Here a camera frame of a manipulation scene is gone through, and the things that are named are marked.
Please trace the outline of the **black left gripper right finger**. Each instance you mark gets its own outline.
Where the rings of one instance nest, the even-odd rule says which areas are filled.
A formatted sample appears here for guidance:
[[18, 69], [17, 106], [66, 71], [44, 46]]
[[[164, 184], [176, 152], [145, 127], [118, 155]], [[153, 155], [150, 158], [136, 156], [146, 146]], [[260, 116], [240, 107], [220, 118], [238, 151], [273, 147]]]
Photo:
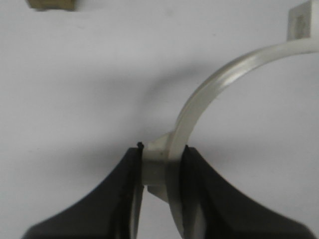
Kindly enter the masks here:
[[260, 205], [218, 174], [194, 147], [180, 163], [186, 239], [313, 239], [303, 224]]

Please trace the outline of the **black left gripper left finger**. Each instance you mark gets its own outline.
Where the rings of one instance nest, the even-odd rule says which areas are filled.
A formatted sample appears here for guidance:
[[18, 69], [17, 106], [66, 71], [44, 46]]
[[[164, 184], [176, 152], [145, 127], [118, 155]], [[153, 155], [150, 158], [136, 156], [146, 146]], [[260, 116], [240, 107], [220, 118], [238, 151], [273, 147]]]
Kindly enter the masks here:
[[29, 228], [25, 239], [135, 239], [144, 186], [143, 144], [129, 148], [113, 171], [80, 201]]

